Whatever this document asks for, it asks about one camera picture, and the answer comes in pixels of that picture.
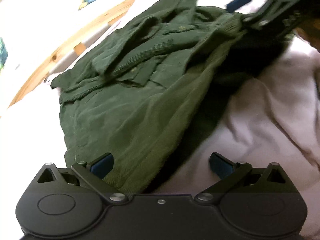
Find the dark green corduroy shirt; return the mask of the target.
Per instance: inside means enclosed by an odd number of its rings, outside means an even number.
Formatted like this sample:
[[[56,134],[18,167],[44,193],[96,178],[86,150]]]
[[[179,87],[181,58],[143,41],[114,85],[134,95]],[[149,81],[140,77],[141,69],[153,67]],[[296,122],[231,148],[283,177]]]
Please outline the dark green corduroy shirt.
[[[249,31],[241,13],[159,0],[57,76],[65,162],[110,152],[104,181],[159,188],[215,129],[231,96],[287,41]]]

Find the blond chibi character poster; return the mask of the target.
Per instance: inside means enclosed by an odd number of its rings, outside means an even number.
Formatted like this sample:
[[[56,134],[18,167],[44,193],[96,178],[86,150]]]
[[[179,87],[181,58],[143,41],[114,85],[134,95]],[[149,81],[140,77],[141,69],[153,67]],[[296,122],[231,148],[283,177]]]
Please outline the blond chibi character poster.
[[[7,49],[5,47],[3,39],[0,38],[0,70],[4,68],[7,58],[8,58]]]

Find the pink bed sheet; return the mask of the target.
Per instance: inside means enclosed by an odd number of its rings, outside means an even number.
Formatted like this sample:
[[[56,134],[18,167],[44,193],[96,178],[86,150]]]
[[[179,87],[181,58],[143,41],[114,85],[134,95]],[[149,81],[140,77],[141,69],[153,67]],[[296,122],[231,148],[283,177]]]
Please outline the pink bed sheet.
[[[277,162],[308,206],[305,239],[319,239],[319,34],[304,27],[284,55],[235,94],[215,131],[156,193],[198,193],[218,181],[218,152],[256,167]]]

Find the wooden bed frame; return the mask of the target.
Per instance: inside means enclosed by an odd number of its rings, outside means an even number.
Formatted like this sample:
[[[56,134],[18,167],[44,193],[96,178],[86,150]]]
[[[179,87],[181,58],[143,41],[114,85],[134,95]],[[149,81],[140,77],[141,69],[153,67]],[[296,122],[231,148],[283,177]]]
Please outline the wooden bed frame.
[[[146,0],[144,4],[156,1]],[[4,107],[9,108],[22,100],[54,72],[68,68],[107,29],[111,29],[113,24],[123,18],[134,2],[135,0],[100,0],[76,14],[67,13],[59,22],[67,23],[69,30],[63,34],[62,40],[48,57],[41,55],[40,49],[45,42],[52,42],[57,37],[57,31],[44,33],[35,45],[25,45],[23,48],[31,56],[31,63],[13,74],[9,82],[13,91]]]

